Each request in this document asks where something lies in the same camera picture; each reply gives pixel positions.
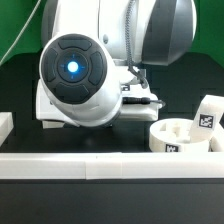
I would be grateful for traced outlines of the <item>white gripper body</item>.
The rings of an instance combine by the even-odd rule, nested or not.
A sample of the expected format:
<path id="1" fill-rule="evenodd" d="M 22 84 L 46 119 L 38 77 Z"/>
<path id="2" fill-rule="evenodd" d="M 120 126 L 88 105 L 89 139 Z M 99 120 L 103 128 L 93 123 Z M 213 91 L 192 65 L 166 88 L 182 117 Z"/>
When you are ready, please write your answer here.
<path id="1" fill-rule="evenodd" d="M 113 106 L 107 99 L 90 101 L 78 107 L 63 105 L 59 100 L 52 102 L 41 82 L 38 83 L 36 116 L 48 122 L 113 122 L 115 119 L 134 121 L 156 121 L 163 101 L 139 84 L 121 85 L 119 102 Z"/>

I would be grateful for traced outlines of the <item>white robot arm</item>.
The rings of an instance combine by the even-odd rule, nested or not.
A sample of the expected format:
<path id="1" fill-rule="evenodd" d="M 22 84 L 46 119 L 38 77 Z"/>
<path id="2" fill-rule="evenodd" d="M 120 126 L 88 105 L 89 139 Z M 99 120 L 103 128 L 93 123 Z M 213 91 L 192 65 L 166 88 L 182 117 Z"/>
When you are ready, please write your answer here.
<path id="1" fill-rule="evenodd" d="M 47 0 L 37 119 L 46 128 L 157 120 L 165 104 L 145 68 L 179 59 L 195 30 L 193 0 Z"/>

